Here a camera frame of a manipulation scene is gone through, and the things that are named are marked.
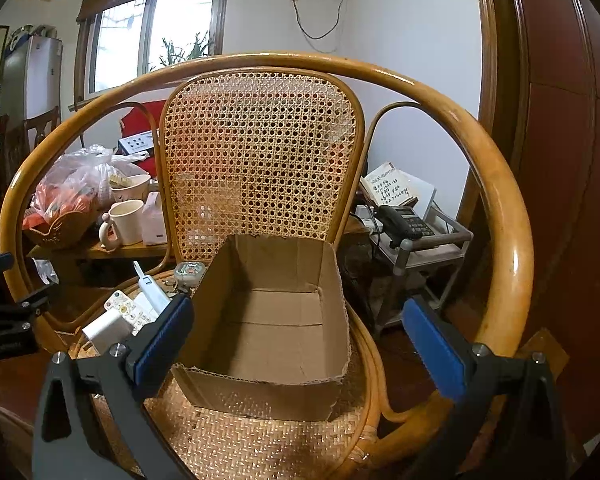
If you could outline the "white wall charger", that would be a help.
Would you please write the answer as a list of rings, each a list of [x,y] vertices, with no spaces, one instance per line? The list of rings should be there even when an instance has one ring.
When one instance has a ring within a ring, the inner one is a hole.
[[[133,326],[117,310],[107,310],[82,328],[82,332],[99,354],[130,336]]]

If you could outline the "white remote coloured buttons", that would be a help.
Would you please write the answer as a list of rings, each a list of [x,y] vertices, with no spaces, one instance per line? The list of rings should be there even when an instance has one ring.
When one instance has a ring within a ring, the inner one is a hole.
[[[155,322],[159,316],[142,292],[135,298],[130,298],[121,290],[116,290],[105,301],[104,308],[107,311],[118,311],[122,318],[132,326],[133,336],[145,325]]]

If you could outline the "white power bank with strap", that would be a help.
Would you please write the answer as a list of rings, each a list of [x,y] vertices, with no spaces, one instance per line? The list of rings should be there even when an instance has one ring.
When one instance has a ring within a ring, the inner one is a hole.
[[[160,315],[170,304],[170,298],[157,284],[155,279],[143,271],[142,267],[136,260],[133,261],[133,266],[135,273],[138,276],[138,286],[140,286],[140,291],[145,295],[145,298],[147,299],[148,304],[151,305],[152,310]]]

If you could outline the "brown cardboard box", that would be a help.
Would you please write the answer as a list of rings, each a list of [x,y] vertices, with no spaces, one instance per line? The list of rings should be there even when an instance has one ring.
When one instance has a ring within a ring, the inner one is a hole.
[[[350,359],[335,249],[310,238],[231,235],[193,293],[172,374],[196,408],[324,422]]]

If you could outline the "wooden side table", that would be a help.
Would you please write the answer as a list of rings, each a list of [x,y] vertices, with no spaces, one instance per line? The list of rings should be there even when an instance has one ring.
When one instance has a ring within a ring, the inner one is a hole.
[[[85,286],[117,285],[127,278],[136,278],[133,261],[148,271],[162,261],[166,244],[146,246],[143,243],[122,246],[107,252],[102,244],[86,238],[76,246],[51,250],[34,246],[28,257],[48,260],[62,284]]]

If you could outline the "wicker fruit basket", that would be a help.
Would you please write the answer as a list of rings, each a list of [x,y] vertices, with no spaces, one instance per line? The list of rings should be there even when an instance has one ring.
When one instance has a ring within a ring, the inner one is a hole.
[[[22,230],[35,245],[48,249],[66,249],[82,240],[96,218],[96,210],[75,210],[65,212],[52,223],[47,223],[40,214],[31,210],[22,220]]]

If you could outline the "cream ceramic mug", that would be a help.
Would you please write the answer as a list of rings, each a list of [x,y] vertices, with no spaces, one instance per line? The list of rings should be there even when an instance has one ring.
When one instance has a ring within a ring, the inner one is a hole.
[[[142,240],[140,217],[144,202],[125,200],[114,203],[108,212],[102,215],[98,237],[102,248],[113,252],[121,246],[131,246]]]

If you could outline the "clear plastic bag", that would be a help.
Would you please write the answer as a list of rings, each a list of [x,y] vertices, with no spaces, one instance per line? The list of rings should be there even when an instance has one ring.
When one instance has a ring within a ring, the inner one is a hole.
[[[50,226],[66,212],[105,208],[114,192],[133,184],[132,177],[147,176],[138,163],[148,156],[148,151],[117,154],[99,144],[63,154],[38,182],[26,217],[35,214]]]

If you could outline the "grey metal side shelf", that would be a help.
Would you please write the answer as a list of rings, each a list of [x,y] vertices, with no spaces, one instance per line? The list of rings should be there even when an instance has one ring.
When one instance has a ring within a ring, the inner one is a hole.
[[[404,240],[398,248],[391,248],[389,237],[376,218],[377,209],[374,211],[376,250],[388,260],[391,278],[381,303],[373,310],[375,337],[400,323],[404,300],[421,299],[430,308],[441,309],[474,238],[474,234],[456,220],[431,206],[428,214],[419,218],[434,231],[434,236]]]

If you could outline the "white tissue box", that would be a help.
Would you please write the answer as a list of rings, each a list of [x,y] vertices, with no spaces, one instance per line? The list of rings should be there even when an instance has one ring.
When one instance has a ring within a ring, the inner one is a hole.
[[[166,242],[166,224],[162,213],[162,201],[159,192],[150,192],[140,214],[140,232],[146,246]]]

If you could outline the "cream ceramic bowl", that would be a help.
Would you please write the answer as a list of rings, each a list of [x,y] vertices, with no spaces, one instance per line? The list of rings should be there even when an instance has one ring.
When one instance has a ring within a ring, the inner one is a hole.
[[[111,185],[111,195],[116,203],[126,202],[127,200],[141,200],[144,202],[149,193],[149,174],[134,174],[126,179],[126,185],[122,188],[116,188]]]

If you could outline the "black desk telephone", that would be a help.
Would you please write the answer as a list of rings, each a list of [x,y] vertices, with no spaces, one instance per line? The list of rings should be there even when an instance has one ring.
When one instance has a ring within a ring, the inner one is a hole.
[[[376,218],[382,223],[391,248],[398,248],[404,240],[420,240],[425,236],[434,236],[434,231],[415,214],[412,207],[380,206]]]

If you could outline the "white box with dots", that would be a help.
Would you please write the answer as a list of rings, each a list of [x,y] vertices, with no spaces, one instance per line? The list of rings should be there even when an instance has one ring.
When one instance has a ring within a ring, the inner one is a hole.
[[[135,155],[140,152],[151,153],[154,149],[154,137],[150,130],[124,136],[118,140],[118,150],[123,155]]]

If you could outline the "red cushion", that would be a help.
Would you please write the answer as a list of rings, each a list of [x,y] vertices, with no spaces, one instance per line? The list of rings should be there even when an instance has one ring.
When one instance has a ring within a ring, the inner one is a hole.
[[[165,100],[161,101],[150,101],[145,102],[144,107],[147,108],[148,113],[154,120],[156,127],[159,127],[161,113],[163,111]],[[126,113],[120,119],[121,134],[124,138],[127,136],[134,136],[134,134],[142,133],[150,130],[150,123],[146,115],[139,110],[137,107],[133,107],[129,113]],[[142,162],[138,162],[137,166],[140,166],[143,170],[147,171],[151,177],[157,175],[155,156],[150,155]]]

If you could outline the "white refrigerator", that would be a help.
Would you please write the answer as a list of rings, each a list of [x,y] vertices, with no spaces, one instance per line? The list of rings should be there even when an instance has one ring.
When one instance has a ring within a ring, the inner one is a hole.
[[[0,115],[9,128],[60,104],[62,42],[32,36],[5,56],[0,83]]]

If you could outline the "handwritten paper notebook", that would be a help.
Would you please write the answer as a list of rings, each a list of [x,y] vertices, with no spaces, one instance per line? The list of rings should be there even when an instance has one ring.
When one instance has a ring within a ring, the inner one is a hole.
[[[402,207],[418,202],[406,174],[392,162],[384,162],[360,177],[360,185],[363,194],[374,206]]]

